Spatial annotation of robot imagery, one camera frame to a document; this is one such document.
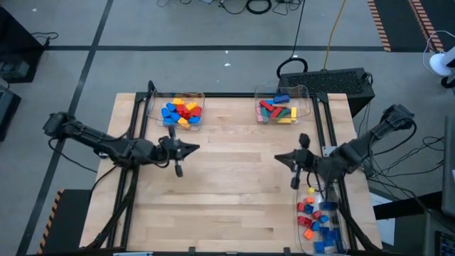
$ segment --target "orange block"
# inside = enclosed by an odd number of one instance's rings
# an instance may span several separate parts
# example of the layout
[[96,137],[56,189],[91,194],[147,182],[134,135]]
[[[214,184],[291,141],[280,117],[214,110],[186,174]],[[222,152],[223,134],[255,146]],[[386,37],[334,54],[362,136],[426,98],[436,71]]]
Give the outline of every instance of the orange block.
[[311,229],[307,229],[304,233],[304,237],[308,240],[313,239],[314,232]]
[[314,203],[314,198],[312,198],[311,196],[309,196],[309,197],[305,198],[304,202],[305,202],[306,204],[312,204],[312,203]]

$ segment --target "wooden table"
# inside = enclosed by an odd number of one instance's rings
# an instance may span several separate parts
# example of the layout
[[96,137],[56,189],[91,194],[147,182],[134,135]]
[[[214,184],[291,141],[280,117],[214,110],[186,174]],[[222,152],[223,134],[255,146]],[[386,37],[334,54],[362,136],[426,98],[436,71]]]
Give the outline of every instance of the wooden table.
[[[338,144],[355,138],[346,96],[329,95],[329,104]],[[127,130],[133,105],[134,94],[117,95],[109,134],[118,136]],[[296,191],[289,186],[292,174],[274,155],[298,148],[300,133],[310,136],[310,150],[318,154],[315,117],[310,114],[293,125],[258,125],[254,105],[252,98],[205,99],[201,130],[177,130],[182,141],[200,145],[183,162],[183,178],[176,177],[173,164],[167,169],[141,167],[128,250],[185,252],[194,246],[199,252],[283,252],[283,247],[290,247],[292,252],[301,252],[295,224]],[[319,107],[328,141],[323,106]],[[157,142],[167,134],[167,128],[148,120],[146,139]],[[98,178],[111,166],[102,160]],[[119,173],[110,174],[95,189],[80,246],[91,242],[111,216]],[[352,216],[381,247],[365,175],[360,171],[346,175],[346,187]],[[307,188],[303,178],[299,198],[306,196]],[[115,245],[119,245],[122,227],[123,219],[117,226]],[[301,241],[306,252],[314,251],[313,241]]]

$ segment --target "clear plastic bin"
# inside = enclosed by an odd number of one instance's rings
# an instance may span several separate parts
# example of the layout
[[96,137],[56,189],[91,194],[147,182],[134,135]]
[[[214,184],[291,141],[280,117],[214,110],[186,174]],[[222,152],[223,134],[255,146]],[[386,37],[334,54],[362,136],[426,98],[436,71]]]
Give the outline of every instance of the clear plastic bin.
[[[330,186],[328,188],[328,200],[326,200],[327,202],[338,202],[338,196],[336,194],[336,188],[334,186],[336,186],[336,184],[333,186]],[[296,195],[296,198],[295,198],[296,200],[295,200],[295,205],[294,205],[294,207],[295,207],[294,209],[296,209],[295,214],[294,214],[295,223],[297,223],[298,216],[304,216],[304,217],[310,218],[313,221],[315,221],[315,219],[312,217],[311,214],[298,211],[297,203],[304,202],[305,198],[308,198],[308,197],[314,198],[315,203],[311,204],[314,207],[313,213],[316,212],[317,210],[321,210],[321,207],[322,207],[321,204],[325,203],[323,196],[321,195],[320,192],[314,192],[311,195],[309,195],[307,192],[307,188],[308,188],[307,186],[304,186],[303,184],[301,184],[301,189],[299,190],[299,192]],[[337,240],[335,240],[335,241],[333,241],[332,246],[327,246],[327,247],[324,246],[324,252],[317,252],[315,250],[314,243],[324,241],[321,231],[314,231],[313,239],[308,240],[304,237],[304,233],[308,228],[303,225],[296,224],[296,227],[295,227],[296,236],[298,236],[296,238],[297,247],[301,248],[305,253],[311,254],[311,255],[313,255],[313,254],[345,255],[347,253],[346,248],[348,248],[348,246],[347,246],[346,241],[343,238],[343,229],[342,229],[340,223],[344,220],[342,219],[341,214],[338,211],[338,203],[337,203],[337,208],[335,210],[321,210],[321,212],[323,215],[327,215],[329,217],[329,221],[327,221],[325,223],[318,222],[320,227],[329,228],[330,231],[338,232],[338,234],[337,234],[337,236],[338,236],[337,238],[339,238],[338,244],[337,244]],[[305,250],[305,248],[309,248],[309,247],[313,248],[313,250]]]
[[[274,103],[276,96],[287,96],[289,101]],[[255,118],[260,124],[298,124],[302,117],[311,114],[308,88],[298,85],[277,89],[275,86],[258,85],[255,88],[255,109]]]
[[[189,103],[195,102],[199,107],[202,108],[200,113],[200,119],[197,123],[179,124],[178,122],[170,123],[167,122],[161,110],[167,108],[168,103],[172,103],[173,99],[180,99],[185,102],[185,106]],[[177,129],[187,129],[191,131],[198,131],[202,127],[203,115],[205,107],[205,95],[202,92],[158,92],[154,90],[153,95],[150,98],[149,108],[147,109],[147,115],[149,118],[155,119],[156,124],[160,126],[174,126]]]

